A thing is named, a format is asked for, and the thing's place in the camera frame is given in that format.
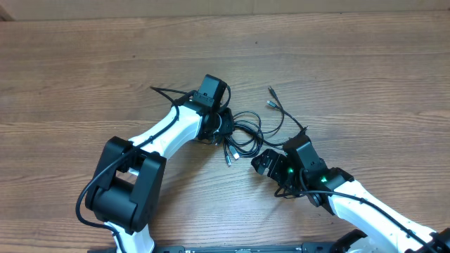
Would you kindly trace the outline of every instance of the wall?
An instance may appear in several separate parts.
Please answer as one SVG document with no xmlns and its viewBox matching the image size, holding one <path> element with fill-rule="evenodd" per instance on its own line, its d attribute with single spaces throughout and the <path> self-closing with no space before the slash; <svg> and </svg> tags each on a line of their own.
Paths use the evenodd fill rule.
<svg viewBox="0 0 450 253">
<path fill-rule="evenodd" d="M 447 10 L 450 0 L 0 0 L 4 20 Z"/>
</svg>

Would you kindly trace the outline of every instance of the cable plug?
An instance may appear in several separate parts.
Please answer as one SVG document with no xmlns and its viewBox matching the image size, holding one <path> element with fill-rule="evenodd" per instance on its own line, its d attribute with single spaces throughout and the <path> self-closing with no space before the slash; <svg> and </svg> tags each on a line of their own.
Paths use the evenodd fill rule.
<svg viewBox="0 0 450 253">
<path fill-rule="evenodd" d="M 278 106 L 274 102 L 272 102 L 270 100 L 268 100 L 267 103 L 273 108 L 278 108 Z"/>
<path fill-rule="evenodd" d="M 234 157 L 235 160 L 239 159 L 239 153 L 238 153 L 238 151 L 236 150 L 236 148 L 234 148 L 234 146 L 230 145 L 230 146 L 228 147 L 228 149 L 230 150 L 230 152 L 231 152 L 231 154 L 233 155 L 233 157 Z"/>
<path fill-rule="evenodd" d="M 278 99 L 278 96 L 276 96 L 275 90 L 272 88 L 272 86 L 269 86 L 269 92 L 274 98 Z"/>
<path fill-rule="evenodd" d="M 230 167 L 231 166 L 231 159 L 230 159 L 230 156 L 228 155 L 228 153 L 225 155 L 225 160 L 226 160 L 227 165 Z"/>
</svg>

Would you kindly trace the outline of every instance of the wooden table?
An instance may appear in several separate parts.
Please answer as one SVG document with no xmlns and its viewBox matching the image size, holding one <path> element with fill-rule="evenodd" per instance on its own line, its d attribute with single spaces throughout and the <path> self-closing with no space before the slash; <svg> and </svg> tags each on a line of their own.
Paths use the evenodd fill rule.
<svg viewBox="0 0 450 253">
<path fill-rule="evenodd" d="M 450 12 L 1 22 L 0 251 L 112 246 L 74 212 L 105 142 L 167 114 L 150 85 L 189 91 L 207 73 L 264 129 L 281 118 L 266 106 L 271 85 L 328 166 L 410 219 L 450 226 Z M 271 139 L 297 131 L 286 120 Z M 250 159 L 228 167 L 221 147 L 188 143 L 167 163 L 150 234 L 160 245 L 270 245 L 353 229 L 276 188 Z"/>
</svg>

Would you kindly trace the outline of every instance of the robotic arm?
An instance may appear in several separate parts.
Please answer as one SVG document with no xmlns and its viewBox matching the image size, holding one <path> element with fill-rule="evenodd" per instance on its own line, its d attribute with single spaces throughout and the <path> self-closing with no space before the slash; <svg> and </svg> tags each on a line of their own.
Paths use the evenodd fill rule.
<svg viewBox="0 0 450 253">
<path fill-rule="evenodd" d="M 165 164 L 189 140 L 198 138 L 214 142 L 233 133 L 233 117 L 227 108 L 229 99 L 222 106 L 220 103 L 226 89 L 230 92 L 225 82 L 206 75 L 198 91 L 174 101 L 169 114 L 152 129 L 128 141 L 113 137 L 106 143 L 93 181 L 86 187 L 85 200 L 86 208 L 93 211 L 106 228 L 112 228 L 115 235 L 117 249 L 102 252 L 172 253 L 173 248 L 155 248 L 148 232 L 148 222 L 158 203 Z M 279 184 L 276 197 L 306 195 L 314 206 L 322 206 L 362 232 L 351 232 L 333 243 L 311 242 L 279 250 L 263 247 L 258 252 L 302 253 L 307 249 L 313 249 L 309 250 L 311 253 L 450 252 L 450 229 L 436 233 L 414 223 L 373 197 L 352 175 L 340 168 L 329 169 L 317 155 L 305 131 L 287 141 L 283 150 L 286 156 L 268 149 L 252 160 L 252 166 L 259 174 L 268 169 L 267 176 Z M 137 175 L 136 183 L 117 178 L 118 171 Z M 288 193 L 278 194 L 283 188 Z M 175 252 L 179 253 L 181 249 L 184 250 L 181 246 L 175 247 Z M 198 253 L 205 250 L 196 249 Z M 249 249 L 229 248 L 214 248 L 205 253 L 240 251 L 252 253 Z"/>
</svg>

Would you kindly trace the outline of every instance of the wood grain surface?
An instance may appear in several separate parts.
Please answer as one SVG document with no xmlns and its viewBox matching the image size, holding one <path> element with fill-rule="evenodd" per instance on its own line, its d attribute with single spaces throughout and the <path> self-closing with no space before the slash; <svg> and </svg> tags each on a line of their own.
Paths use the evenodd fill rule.
<svg viewBox="0 0 450 253">
<path fill-rule="evenodd" d="M 264 129 L 272 86 L 330 167 L 435 230 L 450 226 L 450 12 L 0 23 L 0 252 L 113 245 L 75 217 L 105 142 L 169 110 L 148 87 L 231 86 Z M 297 133 L 287 120 L 272 140 Z M 150 234 L 159 245 L 337 240 L 354 229 L 305 199 L 274 198 L 250 159 L 188 143 L 166 167 Z M 83 215 L 94 219 L 91 212 Z"/>
</svg>

